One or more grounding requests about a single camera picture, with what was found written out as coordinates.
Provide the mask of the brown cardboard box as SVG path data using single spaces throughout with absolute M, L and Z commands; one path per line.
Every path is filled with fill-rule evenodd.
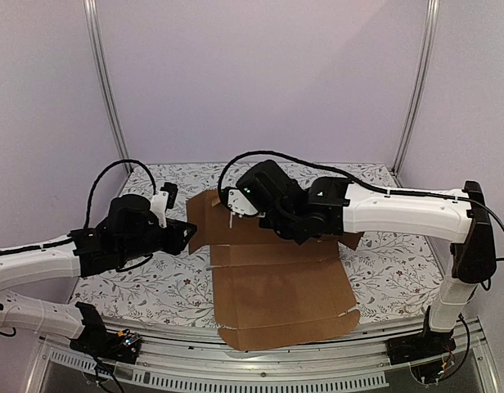
M 340 258 L 362 236 L 312 239 L 299 246 L 233 218 L 215 190 L 186 203 L 197 232 L 188 249 L 209 248 L 218 334 L 239 351 L 268 350 L 349 334 L 361 313 Z

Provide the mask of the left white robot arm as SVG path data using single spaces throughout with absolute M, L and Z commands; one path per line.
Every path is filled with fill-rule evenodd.
M 0 328 L 80 340 L 94 355 L 105 355 L 112 340 L 93 305 L 33 299 L 13 292 L 13 288 L 53 278 L 88 278 L 111 270 L 124 273 L 131 260 L 148 261 L 156 252 L 181 254 L 197 227 L 168 218 L 167 198 L 164 192 L 151 199 L 133 194 L 117 197 L 94 228 L 0 250 Z

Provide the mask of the floral patterned table mat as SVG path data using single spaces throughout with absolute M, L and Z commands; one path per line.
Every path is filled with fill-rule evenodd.
M 214 189 L 222 165 L 151 165 L 157 183 L 178 185 L 171 217 L 186 218 L 186 202 Z M 360 322 L 376 323 L 421 316 L 434 299 L 442 274 L 423 237 L 366 233 L 357 250 L 340 247 L 361 313 Z M 142 267 L 82 278 L 71 296 L 93 304 L 106 317 L 181 327 L 216 328 L 209 248 L 179 256 L 156 253 Z

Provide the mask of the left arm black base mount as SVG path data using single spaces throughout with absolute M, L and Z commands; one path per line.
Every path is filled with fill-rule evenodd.
M 70 349 L 125 364 L 135 364 L 142 345 L 142 336 L 129 329 L 108 332 L 101 316 L 93 305 L 83 302 L 74 304 L 81 313 L 83 330 L 75 339 L 70 339 Z

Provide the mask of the front aluminium rail base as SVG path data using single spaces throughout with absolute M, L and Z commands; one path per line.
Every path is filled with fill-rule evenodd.
M 392 364 L 385 343 L 421 329 L 421 318 L 366 323 L 331 341 L 253 352 L 223 343 L 215 330 L 129 322 L 142 334 L 135 364 L 116 364 L 115 380 L 62 339 L 44 337 L 28 392 L 499 392 L 477 318 L 457 325 L 456 363 L 445 382 L 418 382 L 410 364 Z

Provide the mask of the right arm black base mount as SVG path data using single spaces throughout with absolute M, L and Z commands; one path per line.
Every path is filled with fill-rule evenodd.
M 456 349 L 453 331 L 434 332 L 430 327 L 430 306 L 423 320 L 422 330 L 406 336 L 390 338 L 385 342 L 386 354 L 391 365 L 413 363 L 412 376 L 421 384 L 440 382 L 445 376 L 447 362 L 441 355 L 450 355 Z

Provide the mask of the left aluminium frame post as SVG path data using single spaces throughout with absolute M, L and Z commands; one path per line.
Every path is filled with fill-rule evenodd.
M 96 67 L 97 79 L 114 145 L 119 158 L 128 159 L 130 157 L 128 146 L 124 138 L 119 113 L 116 107 L 115 96 L 108 72 L 106 54 L 101 39 L 101 26 L 97 11 L 97 2 L 94 0 L 84 0 L 83 8 L 92 49 L 92 58 Z

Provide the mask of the aluminium frame post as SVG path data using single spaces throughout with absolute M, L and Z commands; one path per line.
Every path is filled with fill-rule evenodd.
M 83 8 L 92 49 L 92 58 L 96 67 L 97 79 L 114 145 L 119 158 L 128 159 L 130 157 L 128 146 L 124 138 L 119 113 L 116 107 L 115 96 L 108 72 L 106 54 L 101 39 L 101 26 L 97 11 L 97 2 L 94 0 L 84 0 Z
M 425 89 L 430 60 L 435 41 L 435 34 L 439 18 L 439 0 L 429 0 L 425 16 L 425 26 L 421 41 L 420 58 L 416 70 L 415 82 L 412 95 L 407 107 L 403 131 L 398 143 L 398 150 L 394 157 L 391 172 L 397 178 L 403 170 L 408 148 L 412 140 L 416 119 L 421 106 L 421 99 Z

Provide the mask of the right aluminium frame post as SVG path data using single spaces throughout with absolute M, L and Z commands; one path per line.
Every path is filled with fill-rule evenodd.
M 398 150 L 394 157 L 391 172 L 397 178 L 403 170 L 408 148 L 412 140 L 416 119 L 421 106 L 421 99 L 425 89 L 430 60 L 435 41 L 435 34 L 439 18 L 439 0 L 429 0 L 425 16 L 425 26 L 421 41 L 420 58 L 416 70 L 415 82 L 412 95 L 407 107 L 403 131 L 398 143 Z

